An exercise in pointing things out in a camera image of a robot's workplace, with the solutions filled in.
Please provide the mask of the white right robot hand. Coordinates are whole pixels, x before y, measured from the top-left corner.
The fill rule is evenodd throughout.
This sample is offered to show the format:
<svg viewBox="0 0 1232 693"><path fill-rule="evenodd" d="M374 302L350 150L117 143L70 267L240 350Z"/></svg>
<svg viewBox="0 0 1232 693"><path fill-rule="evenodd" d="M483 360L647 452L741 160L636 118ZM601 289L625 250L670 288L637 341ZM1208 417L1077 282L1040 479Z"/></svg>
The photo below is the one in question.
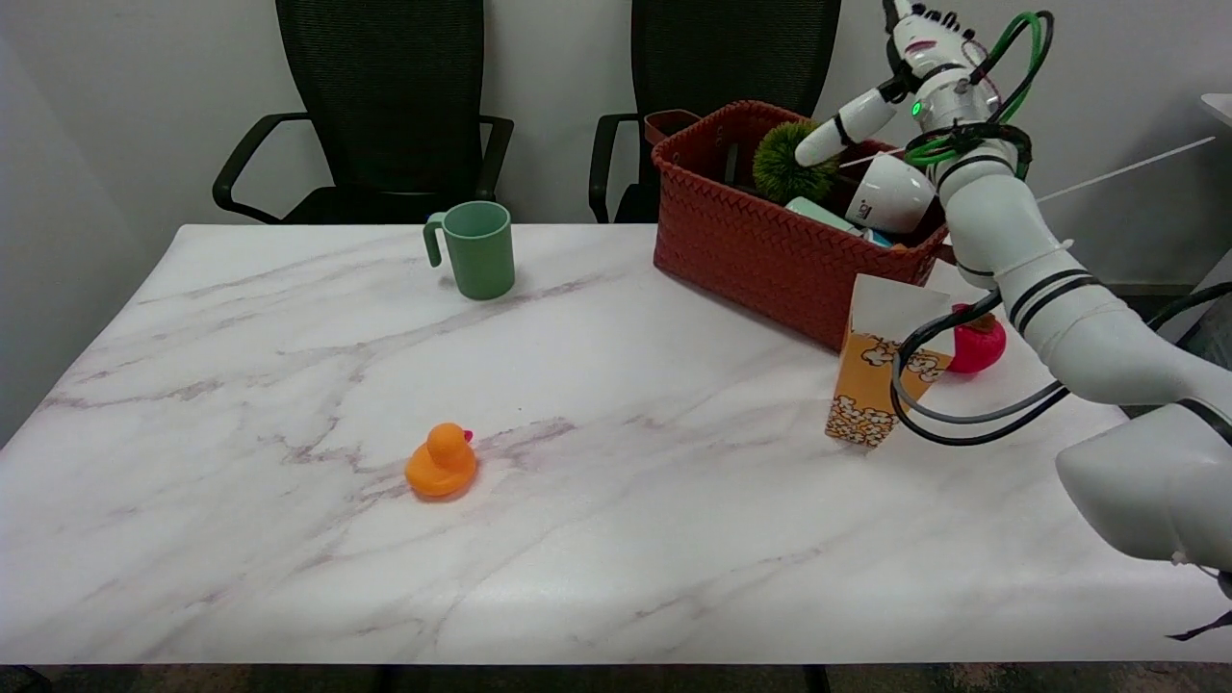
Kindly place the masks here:
<svg viewBox="0 0 1232 693"><path fill-rule="evenodd" d="M902 104L910 118L930 132L958 123L986 121L1003 104L987 76L982 51L971 30L954 14L939 14L919 2L885 1L890 79L854 97L822 121L795 148L801 166L818 166L885 129Z"/></svg>

